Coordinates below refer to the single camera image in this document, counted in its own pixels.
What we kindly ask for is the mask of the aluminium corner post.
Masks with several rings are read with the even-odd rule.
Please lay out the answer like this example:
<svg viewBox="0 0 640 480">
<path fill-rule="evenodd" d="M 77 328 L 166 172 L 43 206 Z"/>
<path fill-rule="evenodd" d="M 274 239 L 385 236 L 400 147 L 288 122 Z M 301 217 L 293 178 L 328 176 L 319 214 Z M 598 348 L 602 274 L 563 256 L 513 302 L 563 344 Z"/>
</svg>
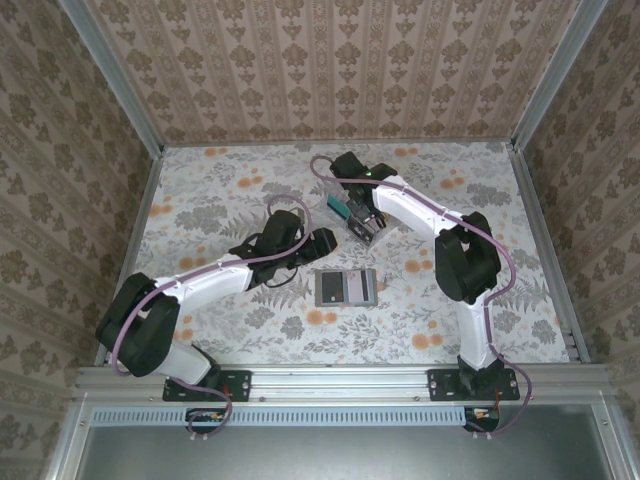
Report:
<svg viewBox="0 0 640 480">
<path fill-rule="evenodd" d="M 146 113 L 140 96 L 129 80 L 124 62 L 117 58 L 106 35 L 91 12 L 87 0 L 59 0 L 91 57 L 100 69 L 120 106 L 136 130 L 150 157 L 162 156 L 163 141 Z"/>
<path fill-rule="evenodd" d="M 515 151 L 522 151 L 529 143 L 607 3 L 608 0 L 580 1 L 511 136 Z"/>
</svg>

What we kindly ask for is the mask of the aluminium frame bar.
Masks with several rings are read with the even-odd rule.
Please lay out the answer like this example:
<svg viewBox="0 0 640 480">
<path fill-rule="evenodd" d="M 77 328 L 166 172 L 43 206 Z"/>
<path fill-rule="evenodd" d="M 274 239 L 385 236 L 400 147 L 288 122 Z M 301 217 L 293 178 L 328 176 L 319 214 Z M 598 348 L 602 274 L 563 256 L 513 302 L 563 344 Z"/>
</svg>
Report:
<svg viewBox="0 0 640 480">
<path fill-rule="evenodd" d="M 611 478 L 612 480 L 627 480 L 626 464 L 606 402 L 600 400 L 593 403 L 591 407 Z"/>
<path fill-rule="evenodd" d="M 87 395 L 72 399 L 45 480 L 76 480 L 91 429 L 93 409 Z"/>
</svg>

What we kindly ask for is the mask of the aluminium table side rail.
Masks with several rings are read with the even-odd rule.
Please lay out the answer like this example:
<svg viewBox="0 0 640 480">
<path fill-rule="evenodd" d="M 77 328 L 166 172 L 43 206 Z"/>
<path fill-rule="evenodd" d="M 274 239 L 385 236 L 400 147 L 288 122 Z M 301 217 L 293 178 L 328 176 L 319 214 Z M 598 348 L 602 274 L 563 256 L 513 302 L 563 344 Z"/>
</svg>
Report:
<svg viewBox="0 0 640 480">
<path fill-rule="evenodd" d="M 149 217 L 149 213 L 153 204 L 153 198 L 159 184 L 160 175 L 163 167 L 164 151 L 152 160 L 149 175 L 144 187 L 143 195 L 140 199 L 140 205 L 136 219 L 131 231 L 129 244 L 120 270 L 119 278 L 114 290 L 113 299 L 119 293 L 125 280 L 133 273 L 138 252 L 144 235 L 144 230 Z"/>
<path fill-rule="evenodd" d="M 560 326 L 562 327 L 563 340 L 566 350 L 568 351 L 568 356 L 571 362 L 590 364 L 592 360 L 524 155 L 521 151 L 516 150 L 510 143 L 507 144 L 507 151 L 530 229 L 535 240 L 553 306 Z"/>
</svg>

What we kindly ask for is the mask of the long aluminium base rail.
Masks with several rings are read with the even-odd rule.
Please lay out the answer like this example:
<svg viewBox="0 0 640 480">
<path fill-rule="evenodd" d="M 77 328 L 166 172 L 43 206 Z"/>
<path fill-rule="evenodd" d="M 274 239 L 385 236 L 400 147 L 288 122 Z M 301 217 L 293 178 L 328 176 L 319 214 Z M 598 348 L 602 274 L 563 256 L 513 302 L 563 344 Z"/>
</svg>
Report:
<svg viewBox="0 0 640 480">
<path fill-rule="evenodd" d="M 249 406 L 425 405 L 432 370 L 442 365 L 246 365 Z M 528 364 L 530 404 L 588 404 L 614 395 L 606 368 L 596 364 Z M 162 404 L 164 378 L 120 377 L 104 367 L 82 368 L 71 398 L 96 405 Z"/>
</svg>

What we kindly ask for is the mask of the black credit card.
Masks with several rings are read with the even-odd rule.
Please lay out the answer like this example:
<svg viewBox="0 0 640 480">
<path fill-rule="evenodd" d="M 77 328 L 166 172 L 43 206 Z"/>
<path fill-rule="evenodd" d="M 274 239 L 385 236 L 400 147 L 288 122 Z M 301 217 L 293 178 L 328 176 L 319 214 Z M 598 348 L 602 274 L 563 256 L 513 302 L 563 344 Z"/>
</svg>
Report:
<svg viewBox="0 0 640 480">
<path fill-rule="evenodd" d="M 341 272 L 321 274 L 322 304 L 337 304 L 344 301 L 343 275 Z"/>
</svg>

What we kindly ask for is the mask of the clear acrylic card organizer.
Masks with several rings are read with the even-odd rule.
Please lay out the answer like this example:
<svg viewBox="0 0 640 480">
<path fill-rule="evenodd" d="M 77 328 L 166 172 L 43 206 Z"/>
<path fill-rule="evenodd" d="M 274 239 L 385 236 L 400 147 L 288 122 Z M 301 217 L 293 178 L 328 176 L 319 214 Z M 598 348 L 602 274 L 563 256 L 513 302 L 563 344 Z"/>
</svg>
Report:
<svg viewBox="0 0 640 480">
<path fill-rule="evenodd" d="M 374 203 L 376 185 L 323 180 L 325 205 L 334 219 L 364 246 L 374 246 L 394 226 Z"/>
</svg>

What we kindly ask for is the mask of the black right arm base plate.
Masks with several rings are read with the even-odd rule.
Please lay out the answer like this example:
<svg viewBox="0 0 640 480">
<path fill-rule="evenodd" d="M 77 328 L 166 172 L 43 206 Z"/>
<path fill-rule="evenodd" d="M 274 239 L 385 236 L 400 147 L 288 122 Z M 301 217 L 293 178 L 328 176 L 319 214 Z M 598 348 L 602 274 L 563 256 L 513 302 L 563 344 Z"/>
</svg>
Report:
<svg viewBox="0 0 640 480">
<path fill-rule="evenodd" d="M 497 373 L 432 369 L 427 372 L 429 396 L 432 401 L 492 401 L 519 400 L 518 381 L 512 369 Z"/>
</svg>

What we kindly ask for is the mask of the black connector board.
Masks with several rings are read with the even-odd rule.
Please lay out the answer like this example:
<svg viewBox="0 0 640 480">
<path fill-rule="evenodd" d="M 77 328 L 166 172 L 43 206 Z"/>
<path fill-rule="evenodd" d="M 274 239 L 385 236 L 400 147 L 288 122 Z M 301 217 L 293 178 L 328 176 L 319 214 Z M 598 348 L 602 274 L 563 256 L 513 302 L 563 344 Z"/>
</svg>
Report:
<svg viewBox="0 0 640 480">
<path fill-rule="evenodd" d="M 185 413 L 186 429 L 192 435 L 209 435 L 224 423 L 226 415 L 225 408 L 188 409 Z"/>
</svg>

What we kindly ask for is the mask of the grey folding card holder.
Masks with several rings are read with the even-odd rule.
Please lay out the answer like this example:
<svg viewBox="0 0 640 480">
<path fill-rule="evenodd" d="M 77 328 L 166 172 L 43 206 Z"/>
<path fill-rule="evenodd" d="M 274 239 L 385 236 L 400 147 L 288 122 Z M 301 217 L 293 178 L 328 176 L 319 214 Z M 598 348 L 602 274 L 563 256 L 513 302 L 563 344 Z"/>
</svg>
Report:
<svg viewBox="0 0 640 480">
<path fill-rule="evenodd" d="M 350 305 L 346 302 L 345 299 L 345 290 L 346 290 L 346 272 L 348 270 L 318 270 L 315 272 L 315 305 L 318 307 L 337 307 L 337 306 L 345 306 L 345 307 L 370 307 L 370 306 L 357 306 Z M 322 304 L 321 302 L 321 274 L 323 272 L 341 272 L 343 275 L 343 288 L 344 288 L 344 301 L 337 304 Z M 377 279 L 375 280 L 375 289 L 376 289 L 376 297 L 377 297 Z"/>
</svg>

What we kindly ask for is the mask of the grey sheet metal panel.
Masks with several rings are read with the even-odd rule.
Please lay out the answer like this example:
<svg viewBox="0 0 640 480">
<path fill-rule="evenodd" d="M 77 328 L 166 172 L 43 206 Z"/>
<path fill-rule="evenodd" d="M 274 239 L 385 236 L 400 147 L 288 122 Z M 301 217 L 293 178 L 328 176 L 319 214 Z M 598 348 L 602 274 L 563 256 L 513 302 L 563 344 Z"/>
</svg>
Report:
<svg viewBox="0 0 640 480">
<path fill-rule="evenodd" d="M 613 480 L 593 437 L 473 438 L 457 428 L 98 428 L 77 480 Z"/>
</svg>

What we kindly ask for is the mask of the thin aluminium table end rail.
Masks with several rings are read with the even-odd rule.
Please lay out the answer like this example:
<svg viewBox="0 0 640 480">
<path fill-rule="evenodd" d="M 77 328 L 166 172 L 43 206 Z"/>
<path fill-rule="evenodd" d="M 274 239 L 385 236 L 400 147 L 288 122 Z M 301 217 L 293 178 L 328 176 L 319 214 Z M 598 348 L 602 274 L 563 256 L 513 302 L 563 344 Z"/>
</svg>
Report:
<svg viewBox="0 0 640 480">
<path fill-rule="evenodd" d="M 163 149 L 169 148 L 204 148 L 204 147 L 249 147 L 249 146 L 291 146 L 291 145 L 356 145 L 356 144 L 426 144 L 426 143 L 507 143 L 512 144 L 509 137 L 461 137 L 461 138 L 391 138 L 391 139 L 307 139 L 307 140 L 268 140 L 268 141 L 221 141 L 221 142 L 166 142 Z"/>
</svg>

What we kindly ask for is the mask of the teal card stack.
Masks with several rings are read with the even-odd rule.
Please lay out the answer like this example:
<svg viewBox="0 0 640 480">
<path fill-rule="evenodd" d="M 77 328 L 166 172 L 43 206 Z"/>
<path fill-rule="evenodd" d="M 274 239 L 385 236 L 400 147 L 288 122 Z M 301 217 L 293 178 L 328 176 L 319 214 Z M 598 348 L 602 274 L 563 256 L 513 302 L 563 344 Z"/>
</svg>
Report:
<svg viewBox="0 0 640 480">
<path fill-rule="evenodd" d="M 326 201 L 327 207 L 338 215 L 343 221 L 347 222 L 351 216 L 349 208 L 338 198 L 329 195 Z"/>
</svg>

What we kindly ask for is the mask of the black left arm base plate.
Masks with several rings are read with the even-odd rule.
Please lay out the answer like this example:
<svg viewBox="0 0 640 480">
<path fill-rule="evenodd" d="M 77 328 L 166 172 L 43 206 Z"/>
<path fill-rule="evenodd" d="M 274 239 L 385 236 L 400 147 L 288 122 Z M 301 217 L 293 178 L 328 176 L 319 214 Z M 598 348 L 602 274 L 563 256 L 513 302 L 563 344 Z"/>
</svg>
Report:
<svg viewBox="0 0 640 480">
<path fill-rule="evenodd" d="M 215 389 L 227 395 L 232 402 L 247 402 L 252 386 L 250 370 L 216 370 L 207 374 L 198 384 L 199 388 Z M 167 379 L 162 399 L 165 402 L 210 402 L 221 398 L 199 390 L 193 390 Z"/>
</svg>

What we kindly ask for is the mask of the floral patterned table covering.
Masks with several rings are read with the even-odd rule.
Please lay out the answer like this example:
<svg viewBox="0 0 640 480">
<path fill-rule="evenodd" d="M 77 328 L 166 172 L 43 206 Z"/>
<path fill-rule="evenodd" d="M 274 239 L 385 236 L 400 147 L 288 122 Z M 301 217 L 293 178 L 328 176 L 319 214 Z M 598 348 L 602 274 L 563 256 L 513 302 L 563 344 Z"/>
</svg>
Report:
<svg viewBox="0 0 640 480">
<path fill-rule="evenodd" d="M 337 156 L 385 163 L 444 207 L 489 221 L 509 252 L 492 303 L 496 348 L 516 363 L 565 363 L 568 351 L 514 177 L 507 143 L 426 143 L 169 148 L 136 260 L 158 278 L 219 259 L 263 230 L 267 209 L 299 202 L 337 248 L 268 286 L 187 314 L 175 338 L 223 364 L 433 364 L 455 361 L 454 304 L 438 289 L 430 241 L 400 223 L 368 248 L 325 205 L 323 177 Z M 378 304 L 318 307 L 315 272 L 374 269 Z"/>
</svg>

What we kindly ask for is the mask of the lilac credit card dark stripe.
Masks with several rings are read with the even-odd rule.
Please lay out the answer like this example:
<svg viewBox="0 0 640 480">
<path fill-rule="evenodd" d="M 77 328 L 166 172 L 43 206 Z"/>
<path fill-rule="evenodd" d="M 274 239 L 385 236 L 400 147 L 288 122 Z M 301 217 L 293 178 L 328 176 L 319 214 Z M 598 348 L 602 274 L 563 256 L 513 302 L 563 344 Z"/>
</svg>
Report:
<svg viewBox="0 0 640 480">
<path fill-rule="evenodd" d="M 373 269 L 348 270 L 346 272 L 345 299 L 350 305 L 371 306 L 377 301 L 376 274 Z"/>
</svg>

